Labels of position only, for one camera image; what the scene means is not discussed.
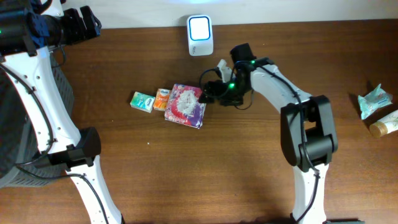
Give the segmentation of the orange tissue pocket pack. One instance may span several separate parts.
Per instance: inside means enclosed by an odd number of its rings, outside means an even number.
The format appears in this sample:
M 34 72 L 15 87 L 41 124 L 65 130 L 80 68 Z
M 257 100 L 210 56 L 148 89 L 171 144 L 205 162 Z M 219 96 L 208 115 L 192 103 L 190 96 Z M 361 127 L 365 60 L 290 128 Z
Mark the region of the orange tissue pocket pack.
M 165 111 L 169 101 L 170 90 L 159 88 L 157 90 L 153 108 L 158 111 Z

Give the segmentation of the red purple tissue pack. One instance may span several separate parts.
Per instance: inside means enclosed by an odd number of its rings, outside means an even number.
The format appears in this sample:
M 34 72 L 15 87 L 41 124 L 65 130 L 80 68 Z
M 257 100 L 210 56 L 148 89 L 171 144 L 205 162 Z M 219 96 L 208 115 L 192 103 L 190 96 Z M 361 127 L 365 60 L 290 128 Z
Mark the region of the red purple tissue pack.
M 165 120 L 200 129 L 206 104 L 200 103 L 202 90 L 198 87 L 175 84 L 167 102 Z

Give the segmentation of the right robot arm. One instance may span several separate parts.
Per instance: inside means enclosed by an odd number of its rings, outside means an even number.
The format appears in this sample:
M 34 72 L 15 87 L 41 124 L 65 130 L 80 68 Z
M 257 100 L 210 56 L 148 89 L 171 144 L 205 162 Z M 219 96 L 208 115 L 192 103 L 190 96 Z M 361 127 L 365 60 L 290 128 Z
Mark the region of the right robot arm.
M 280 114 L 280 146 L 294 172 L 291 221 L 326 223 L 325 177 L 338 148 L 329 99 L 295 86 L 270 58 L 254 56 L 249 44 L 235 46 L 230 56 L 232 67 L 221 60 L 212 68 L 217 81 L 199 83 L 199 101 L 241 109 L 247 92 L 261 94 Z

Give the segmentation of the teal tissue pocket pack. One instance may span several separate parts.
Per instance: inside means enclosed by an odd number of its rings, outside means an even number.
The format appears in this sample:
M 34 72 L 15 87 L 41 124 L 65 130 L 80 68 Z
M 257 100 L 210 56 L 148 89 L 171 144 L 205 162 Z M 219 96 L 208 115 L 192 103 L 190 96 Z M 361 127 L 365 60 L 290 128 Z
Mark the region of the teal tissue pocket pack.
M 146 95 L 138 91 L 135 91 L 132 100 L 130 102 L 130 105 L 132 108 L 151 113 L 154 101 L 155 101 L 154 96 Z

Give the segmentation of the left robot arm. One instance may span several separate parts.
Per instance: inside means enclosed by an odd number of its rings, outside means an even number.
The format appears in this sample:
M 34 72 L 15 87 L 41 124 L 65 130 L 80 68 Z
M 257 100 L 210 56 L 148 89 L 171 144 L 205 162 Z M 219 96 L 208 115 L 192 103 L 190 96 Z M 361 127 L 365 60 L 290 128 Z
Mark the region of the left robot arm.
M 61 1 L 1 2 L 1 69 L 33 125 L 38 152 L 17 169 L 60 166 L 75 184 L 92 223 L 123 223 L 104 180 L 101 141 L 93 127 L 78 129 L 57 88 L 51 64 L 56 49 L 100 35 L 89 6 L 63 9 Z

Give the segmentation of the cream tube gold cap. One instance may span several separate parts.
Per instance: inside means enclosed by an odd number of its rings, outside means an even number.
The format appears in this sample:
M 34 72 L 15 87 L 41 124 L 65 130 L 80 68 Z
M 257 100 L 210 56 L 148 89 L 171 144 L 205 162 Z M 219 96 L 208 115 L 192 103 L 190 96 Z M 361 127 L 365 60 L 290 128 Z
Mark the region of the cream tube gold cap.
M 397 131 L 397 110 L 371 124 L 369 131 L 376 138 Z

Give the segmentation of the mint green wipes packet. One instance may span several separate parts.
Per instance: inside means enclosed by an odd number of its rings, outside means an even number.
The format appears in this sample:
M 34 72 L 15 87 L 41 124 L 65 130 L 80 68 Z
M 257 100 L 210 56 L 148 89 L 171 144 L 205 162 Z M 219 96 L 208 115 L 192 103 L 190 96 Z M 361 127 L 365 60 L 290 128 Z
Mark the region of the mint green wipes packet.
M 366 96 L 358 96 L 358 104 L 361 111 L 361 119 L 367 119 L 379 108 L 392 104 L 393 96 L 381 88 L 381 84 Z

